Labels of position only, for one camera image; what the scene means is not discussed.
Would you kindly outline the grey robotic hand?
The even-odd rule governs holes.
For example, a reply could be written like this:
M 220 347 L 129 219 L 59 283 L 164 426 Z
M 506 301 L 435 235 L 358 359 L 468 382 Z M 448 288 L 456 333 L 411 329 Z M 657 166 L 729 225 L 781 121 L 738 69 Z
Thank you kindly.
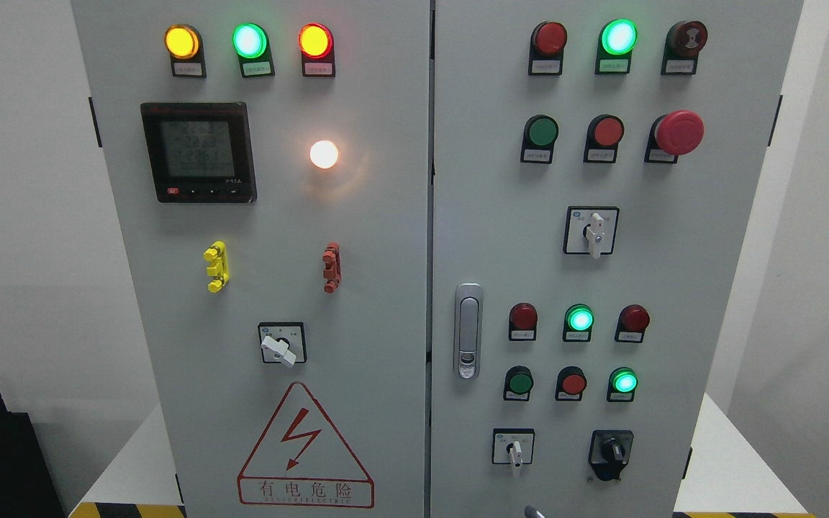
M 539 508 L 527 505 L 524 508 L 524 517 L 525 518 L 545 518 L 545 515 L 539 510 Z

